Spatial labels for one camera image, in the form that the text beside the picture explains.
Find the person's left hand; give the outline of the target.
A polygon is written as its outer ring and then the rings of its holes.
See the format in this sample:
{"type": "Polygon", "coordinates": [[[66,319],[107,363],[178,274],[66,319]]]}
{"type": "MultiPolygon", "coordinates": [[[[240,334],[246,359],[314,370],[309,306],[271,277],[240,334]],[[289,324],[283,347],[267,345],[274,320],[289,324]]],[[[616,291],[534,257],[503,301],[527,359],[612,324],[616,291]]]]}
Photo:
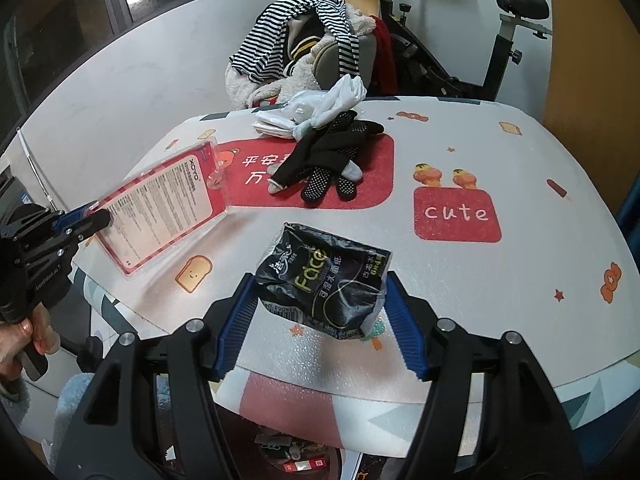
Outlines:
{"type": "Polygon", "coordinates": [[[42,356],[53,354],[60,348],[60,335],[51,326],[51,315],[42,304],[38,304],[29,317],[21,323],[1,325],[0,370],[2,379],[14,382],[20,376],[23,365],[17,356],[31,342],[42,356]]]}

